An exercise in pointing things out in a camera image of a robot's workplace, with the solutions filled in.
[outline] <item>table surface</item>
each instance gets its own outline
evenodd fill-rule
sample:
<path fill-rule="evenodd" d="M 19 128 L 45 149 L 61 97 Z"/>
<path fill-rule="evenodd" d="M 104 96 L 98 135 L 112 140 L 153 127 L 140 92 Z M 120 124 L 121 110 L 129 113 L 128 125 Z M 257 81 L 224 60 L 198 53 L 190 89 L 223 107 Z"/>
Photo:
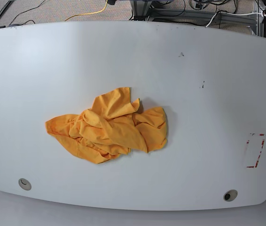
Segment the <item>table surface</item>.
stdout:
<path fill-rule="evenodd" d="M 140 98 L 144 109 L 165 109 L 164 149 L 132 151 L 96 165 L 72 156 L 46 133 L 45 121 L 81 113 L 94 97 L 124 86 L 132 88 L 132 100 Z M 247 168 L 260 151 L 258 166 Z M 20 188 L 20 178 L 31 182 L 30 191 Z M 237 198 L 224 201 L 232 189 Z M 262 203 L 266 39 L 147 22 L 1 29 L 0 190 L 127 210 Z"/>

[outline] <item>gray floor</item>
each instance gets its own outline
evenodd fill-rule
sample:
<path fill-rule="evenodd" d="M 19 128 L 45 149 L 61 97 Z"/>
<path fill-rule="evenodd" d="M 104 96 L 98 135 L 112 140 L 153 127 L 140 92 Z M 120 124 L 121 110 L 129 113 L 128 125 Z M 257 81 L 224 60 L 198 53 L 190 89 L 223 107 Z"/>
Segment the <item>gray floor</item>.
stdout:
<path fill-rule="evenodd" d="M 236 1 L 238 1 L 237 13 L 249 13 L 253 11 L 253 0 Z M 0 10 L 6 2 L 7 0 L 0 0 Z M 1 18 L 0 25 L 9 25 L 18 13 L 36 7 L 41 2 L 42 0 L 16 0 Z M 185 2 L 186 9 L 191 9 L 188 0 L 185 0 Z M 34 20 L 36 23 L 61 22 L 74 14 L 98 11 L 103 8 L 104 4 L 105 0 L 46 0 L 41 7 L 21 14 L 13 23 L 21 24 L 28 20 Z M 174 0 L 173 3 L 165 7 L 183 9 L 184 2 L 183 0 Z M 233 1 L 218 7 L 218 9 L 230 12 L 233 12 L 234 8 Z M 205 11 L 215 12 L 216 7 L 214 5 L 209 5 Z M 128 20 L 130 16 L 130 2 L 128 0 L 118 0 L 114 6 L 108 5 L 107 8 L 99 14 L 78 16 L 71 20 Z M 246 26 L 222 24 L 221 29 L 251 34 L 251 31 Z"/>

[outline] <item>metal stand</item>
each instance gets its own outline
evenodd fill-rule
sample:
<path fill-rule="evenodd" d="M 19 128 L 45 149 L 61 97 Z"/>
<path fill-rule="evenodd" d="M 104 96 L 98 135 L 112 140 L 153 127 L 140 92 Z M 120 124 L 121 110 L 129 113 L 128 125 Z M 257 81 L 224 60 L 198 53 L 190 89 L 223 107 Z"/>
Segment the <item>metal stand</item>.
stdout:
<path fill-rule="evenodd" d="M 187 20 L 199 20 L 204 22 L 209 22 L 214 12 L 204 12 L 195 10 L 185 10 L 182 14 L 182 10 L 175 9 L 162 9 L 162 8 L 152 8 L 149 14 L 149 7 L 152 1 L 142 1 L 142 0 L 131 0 L 131 6 L 134 14 L 134 20 L 153 20 L 153 19 L 187 19 Z M 259 12 L 257 2 L 253 1 L 253 11 Z M 220 15 L 217 15 L 214 19 L 215 23 L 220 20 Z M 222 14 L 222 22 L 230 24 L 240 24 L 251 28 L 252 34 L 256 36 L 264 36 L 264 25 L 262 23 L 263 18 L 259 15 L 251 16 L 236 16 L 229 14 Z"/>

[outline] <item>orange cloth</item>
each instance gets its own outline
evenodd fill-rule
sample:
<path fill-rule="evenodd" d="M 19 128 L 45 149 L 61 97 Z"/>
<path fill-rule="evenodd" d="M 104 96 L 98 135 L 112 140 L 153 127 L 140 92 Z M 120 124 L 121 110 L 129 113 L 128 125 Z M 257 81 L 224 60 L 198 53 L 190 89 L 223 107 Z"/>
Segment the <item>orange cloth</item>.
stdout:
<path fill-rule="evenodd" d="M 72 155 L 101 163 L 128 154 L 133 149 L 146 153 L 166 143 L 167 125 L 162 107 L 138 114 L 139 99 L 131 103 L 130 88 L 118 88 L 95 98 L 81 114 L 66 114 L 45 123 Z"/>

